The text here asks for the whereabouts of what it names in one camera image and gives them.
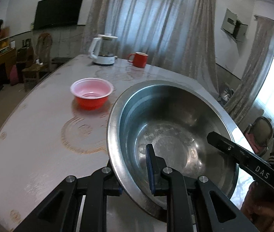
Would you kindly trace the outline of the person's right hand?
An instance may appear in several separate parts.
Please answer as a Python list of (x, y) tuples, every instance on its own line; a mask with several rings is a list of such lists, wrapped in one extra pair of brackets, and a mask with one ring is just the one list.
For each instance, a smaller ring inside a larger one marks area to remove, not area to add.
[(274, 231), (274, 192), (267, 186), (253, 181), (240, 211), (258, 231)]

